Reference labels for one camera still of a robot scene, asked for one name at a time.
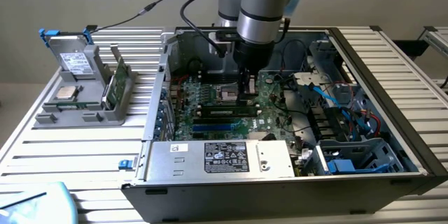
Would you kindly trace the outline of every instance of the blue clip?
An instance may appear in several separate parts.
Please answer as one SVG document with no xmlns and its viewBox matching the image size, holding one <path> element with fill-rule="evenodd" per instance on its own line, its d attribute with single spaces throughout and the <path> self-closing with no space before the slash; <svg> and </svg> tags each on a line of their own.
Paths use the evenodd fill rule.
<svg viewBox="0 0 448 224">
<path fill-rule="evenodd" d="M 61 33 L 58 30 L 47 30 L 45 36 L 57 36 Z"/>
<path fill-rule="evenodd" d="M 43 41 L 45 47 L 49 48 L 49 44 L 47 44 L 47 41 L 46 41 L 46 38 L 45 38 L 45 29 L 41 28 L 38 30 L 38 36 L 39 36 L 41 40 Z"/>
<path fill-rule="evenodd" d="M 118 170 L 131 170 L 131 160 L 121 160 L 118 163 Z"/>
<path fill-rule="evenodd" d="M 91 39 L 91 35 L 90 32 L 86 30 L 86 28 L 83 28 L 82 34 L 85 36 L 86 42 L 89 45 L 93 45 L 93 39 Z"/>
<path fill-rule="evenodd" d="M 389 168 L 389 164 L 382 164 L 371 169 L 354 169 L 351 160 L 349 159 L 333 159 L 326 165 L 331 174 L 385 173 Z"/>
</svg>

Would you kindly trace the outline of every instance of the white wall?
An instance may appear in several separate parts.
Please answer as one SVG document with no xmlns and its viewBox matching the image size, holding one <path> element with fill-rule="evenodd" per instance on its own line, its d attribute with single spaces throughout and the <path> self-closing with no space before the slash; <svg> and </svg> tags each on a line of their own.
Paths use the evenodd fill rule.
<svg viewBox="0 0 448 224">
<path fill-rule="evenodd" d="M 118 22 L 153 0 L 0 0 L 0 82 L 43 83 L 55 62 L 37 30 L 77 31 Z M 165 0 L 130 26 L 181 25 L 186 0 Z M 446 0 L 301 0 L 293 25 L 379 25 L 393 38 L 414 38 L 423 25 L 448 26 Z M 198 25 L 215 17 L 215 0 L 197 0 L 186 15 Z"/>
</svg>

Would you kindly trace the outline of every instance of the red cable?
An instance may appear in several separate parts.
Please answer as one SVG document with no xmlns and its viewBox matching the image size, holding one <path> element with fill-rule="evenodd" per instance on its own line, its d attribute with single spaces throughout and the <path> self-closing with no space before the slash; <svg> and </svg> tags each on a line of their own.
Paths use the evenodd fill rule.
<svg viewBox="0 0 448 224">
<path fill-rule="evenodd" d="M 381 121 L 379 121 L 378 117 L 375 115 L 373 115 L 371 113 L 370 113 L 370 117 L 375 120 L 375 130 L 374 130 L 373 136 L 377 136 L 378 133 L 379 133 Z"/>
<path fill-rule="evenodd" d="M 187 78 L 187 74 L 183 75 L 183 76 L 179 77 L 179 78 L 174 78 L 174 79 L 171 79 L 171 82 L 173 82 L 173 81 L 178 81 L 178 82 L 177 82 L 177 91 L 175 91 L 175 93 L 177 93 L 177 97 L 178 97 L 178 91 L 179 91 L 181 81 L 183 81 L 186 78 Z"/>
</svg>

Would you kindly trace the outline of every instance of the slotted metal surface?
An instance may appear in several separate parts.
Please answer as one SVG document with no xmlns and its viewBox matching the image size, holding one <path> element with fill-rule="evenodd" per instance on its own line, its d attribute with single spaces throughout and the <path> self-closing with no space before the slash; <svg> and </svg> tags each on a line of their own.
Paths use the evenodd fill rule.
<svg viewBox="0 0 448 224">
<path fill-rule="evenodd" d="M 418 39 L 426 41 L 448 59 L 448 27 L 426 28 Z"/>
<path fill-rule="evenodd" d="M 342 27 L 341 32 L 448 167 L 448 110 L 443 103 L 378 33 L 367 27 Z M 143 223 L 118 190 L 122 181 L 133 177 L 133 171 L 119 172 L 117 163 L 121 159 L 131 159 L 139 152 L 153 73 L 159 57 L 159 35 L 161 28 L 113 28 L 93 35 L 94 43 L 101 46 L 103 62 L 113 66 L 107 44 L 117 42 L 125 62 L 138 72 L 125 124 L 106 129 L 31 130 L 33 114 L 57 82 L 54 76 L 0 151 L 0 199 L 38 188 L 41 183 L 62 181 L 75 201 L 81 223 Z M 402 197 L 373 215 L 249 222 L 446 223 L 448 183 L 422 196 Z"/>
</svg>

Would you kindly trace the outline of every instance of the sticker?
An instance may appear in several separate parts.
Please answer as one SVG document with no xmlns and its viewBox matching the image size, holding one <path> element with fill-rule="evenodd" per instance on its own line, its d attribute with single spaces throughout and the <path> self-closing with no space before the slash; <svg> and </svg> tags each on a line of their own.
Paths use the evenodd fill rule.
<svg viewBox="0 0 448 224">
<path fill-rule="evenodd" d="M 171 144 L 169 148 L 169 152 L 186 152 L 187 144 Z"/>
<path fill-rule="evenodd" d="M 206 173 L 249 172 L 245 142 L 203 143 Z"/>
<path fill-rule="evenodd" d="M 233 114 L 233 111 L 210 111 L 210 115 L 230 115 Z"/>
<path fill-rule="evenodd" d="M 59 55 L 71 74 L 93 74 L 89 62 L 81 52 Z"/>
</svg>

